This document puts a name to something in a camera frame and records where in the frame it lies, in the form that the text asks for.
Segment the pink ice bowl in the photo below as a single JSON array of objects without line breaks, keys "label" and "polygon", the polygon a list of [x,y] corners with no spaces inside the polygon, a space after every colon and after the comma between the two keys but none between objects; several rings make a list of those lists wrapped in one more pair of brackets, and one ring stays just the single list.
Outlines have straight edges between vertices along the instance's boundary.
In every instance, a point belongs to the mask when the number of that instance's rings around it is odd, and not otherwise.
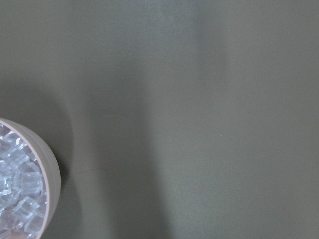
[{"label": "pink ice bowl", "polygon": [[[30,147],[33,154],[36,156],[38,164],[42,170],[43,179],[47,191],[47,206],[41,231],[36,237],[36,239],[39,239],[52,220],[52,217],[58,205],[61,190],[60,169],[55,155],[53,154],[50,147],[35,132],[25,126],[7,119],[1,119],[0,125],[2,124],[18,134]],[[10,236],[8,239],[26,239],[26,237],[18,234],[17,232],[14,232],[13,235]]]}]

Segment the clear ice cubes pile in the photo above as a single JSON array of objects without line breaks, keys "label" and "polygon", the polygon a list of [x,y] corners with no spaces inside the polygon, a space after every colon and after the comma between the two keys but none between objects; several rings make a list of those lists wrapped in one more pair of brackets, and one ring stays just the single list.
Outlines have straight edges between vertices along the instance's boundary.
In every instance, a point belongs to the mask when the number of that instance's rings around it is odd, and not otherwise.
[{"label": "clear ice cubes pile", "polygon": [[36,156],[14,131],[0,126],[0,237],[17,232],[36,238],[42,228],[47,191]]}]

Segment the brown table mat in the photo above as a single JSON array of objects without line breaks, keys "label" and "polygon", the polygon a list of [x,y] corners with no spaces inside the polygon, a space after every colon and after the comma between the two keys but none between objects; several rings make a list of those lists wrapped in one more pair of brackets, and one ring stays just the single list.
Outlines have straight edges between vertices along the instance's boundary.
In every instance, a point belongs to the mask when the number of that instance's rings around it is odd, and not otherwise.
[{"label": "brown table mat", "polygon": [[3,0],[0,116],[62,189],[45,239],[316,239],[316,0]]}]

